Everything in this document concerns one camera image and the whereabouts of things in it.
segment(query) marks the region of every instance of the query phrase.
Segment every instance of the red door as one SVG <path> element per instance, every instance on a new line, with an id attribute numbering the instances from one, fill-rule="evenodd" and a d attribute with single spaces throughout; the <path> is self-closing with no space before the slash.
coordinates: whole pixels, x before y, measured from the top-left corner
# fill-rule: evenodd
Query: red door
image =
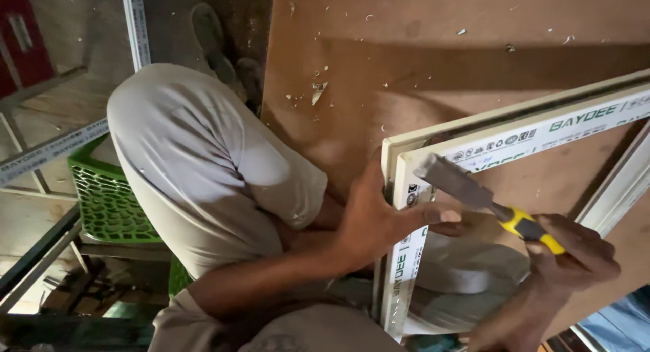
<path id="1" fill-rule="evenodd" d="M 29 0 L 0 0 L 0 98 L 55 75 Z"/>

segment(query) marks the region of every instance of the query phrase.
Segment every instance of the fingernail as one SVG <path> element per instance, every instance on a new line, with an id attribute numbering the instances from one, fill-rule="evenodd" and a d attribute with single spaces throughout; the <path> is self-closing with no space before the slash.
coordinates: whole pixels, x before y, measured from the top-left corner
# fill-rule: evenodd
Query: fingernail
<path id="1" fill-rule="evenodd" d="M 544 246 L 539 244 L 526 244 L 526 249 L 528 249 L 528 251 L 531 252 L 532 254 L 537 254 L 537 255 L 541 255 L 544 253 L 544 248 L 542 247 Z"/>
<path id="2" fill-rule="evenodd" d="M 460 214 L 454 210 L 448 209 L 440 213 L 440 220 L 443 223 L 457 223 L 462 219 Z"/>

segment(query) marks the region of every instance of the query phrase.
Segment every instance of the yellow chisel handle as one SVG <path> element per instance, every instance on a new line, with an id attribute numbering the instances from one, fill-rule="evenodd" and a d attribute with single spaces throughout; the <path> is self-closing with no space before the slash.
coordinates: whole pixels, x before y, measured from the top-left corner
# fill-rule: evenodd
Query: yellow chisel handle
<path id="1" fill-rule="evenodd" d="M 512 219 L 506 222 L 501 222 L 504 229 L 510 231 L 523 240 L 535 240 L 546 244 L 553 254 L 564 254 L 566 250 L 552 237 L 549 233 L 532 218 L 531 215 L 525 213 L 516 207 L 508 207 L 514 214 Z"/>

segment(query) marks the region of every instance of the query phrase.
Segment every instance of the chisel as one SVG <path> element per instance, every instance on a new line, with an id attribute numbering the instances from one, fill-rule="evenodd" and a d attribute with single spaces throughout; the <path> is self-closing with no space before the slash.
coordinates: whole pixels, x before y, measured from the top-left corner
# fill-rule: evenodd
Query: chisel
<path id="1" fill-rule="evenodd" d="M 504 229 L 523 240 L 540 241 L 553 254 L 562 254 L 564 248 L 535 221 L 531 215 L 516 207 L 506 207 L 492 201 L 494 193 L 470 178 L 465 172 L 445 158 L 433 153 L 413 171 L 413 174 L 442 190 L 463 204 L 475 208 L 487 208 L 499 220 Z"/>

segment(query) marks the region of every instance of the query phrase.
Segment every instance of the shirt sleeve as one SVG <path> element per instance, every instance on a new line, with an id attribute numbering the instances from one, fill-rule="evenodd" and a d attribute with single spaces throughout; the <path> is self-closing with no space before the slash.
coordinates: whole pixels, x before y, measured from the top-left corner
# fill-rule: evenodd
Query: shirt sleeve
<path id="1" fill-rule="evenodd" d="M 153 320 L 149 352 L 209 352 L 223 323 L 208 316 L 186 290 L 172 299 Z"/>

